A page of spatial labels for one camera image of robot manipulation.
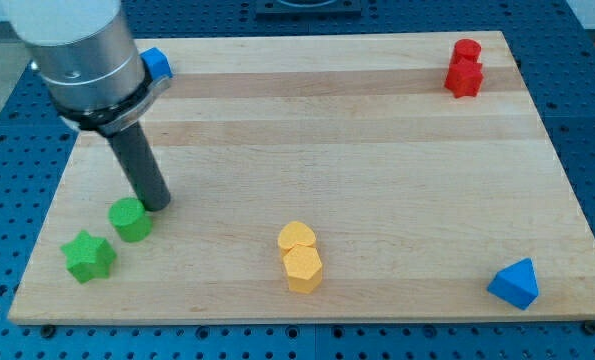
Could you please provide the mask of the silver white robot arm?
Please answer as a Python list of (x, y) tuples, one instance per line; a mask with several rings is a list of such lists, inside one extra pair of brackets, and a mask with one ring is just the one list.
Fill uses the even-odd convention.
[(137, 49), (119, 0), (1, 6), (64, 122), (106, 138), (145, 209), (164, 209), (171, 195), (139, 120), (171, 85), (166, 55)]

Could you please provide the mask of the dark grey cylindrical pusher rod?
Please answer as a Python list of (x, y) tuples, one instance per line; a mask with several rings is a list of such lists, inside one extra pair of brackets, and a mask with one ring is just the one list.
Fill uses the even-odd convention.
[(140, 123), (114, 134), (108, 142), (144, 208), (149, 212), (166, 208), (171, 194)]

